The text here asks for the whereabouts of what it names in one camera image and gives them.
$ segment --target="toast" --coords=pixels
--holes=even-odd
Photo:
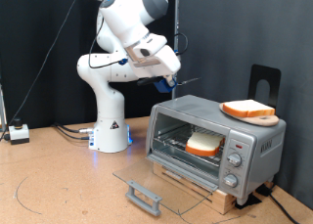
[[[237,117],[274,115],[275,109],[254,100],[233,101],[223,104],[223,111]]]
[[[214,157],[224,142],[221,136],[195,132],[187,142],[186,152],[200,157]]]

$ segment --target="toaster oven rack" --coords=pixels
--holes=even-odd
[[[197,157],[198,159],[219,167],[223,155],[224,144],[220,146],[219,152],[215,155],[215,157],[199,157],[185,151],[186,144],[194,132],[216,135],[225,138],[225,136],[222,134],[198,127],[193,124],[185,124],[184,126],[158,135],[154,138],[154,140],[162,143],[164,146],[173,147],[180,152],[188,154],[189,156]]]

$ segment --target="wooden table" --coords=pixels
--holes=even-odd
[[[163,206],[154,217],[125,197],[127,185],[112,175],[146,156],[148,117],[127,119],[134,140],[116,154],[91,151],[54,128],[30,130],[30,143],[0,144],[1,223],[290,223],[269,199],[221,215],[200,204],[182,216]],[[72,125],[71,128],[93,124]],[[276,187],[273,196],[299,223],[313,223],[310,208]]]

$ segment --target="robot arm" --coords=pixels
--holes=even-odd
[[[166,38],[145,27],[164,16],[167,8],[167,0],[105,0],[100,13],[127,52],[136,76],[164,76],[162,84],[171,90],[176,84],[172,75],[180,69],[180,62]]]
[[[149,33],[145,25],[162,17],[167,0],[105,0],[97,19],[97,42],[108,54],[88,54],[77,63],[78,74],[93,88],[98,117],[91,130],[89,149],[116,153],[127,148],[124,97],[110,82],[158,77],[159,92],[170,92],[180,68],[163,36]],[[124,66],[116,62],[128,58]]]

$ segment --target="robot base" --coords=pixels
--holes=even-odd
[[[90,135],[89,149],[102,153],[118,153],[127,146],[127,125],[124,117],[98,118],[93,135]]]

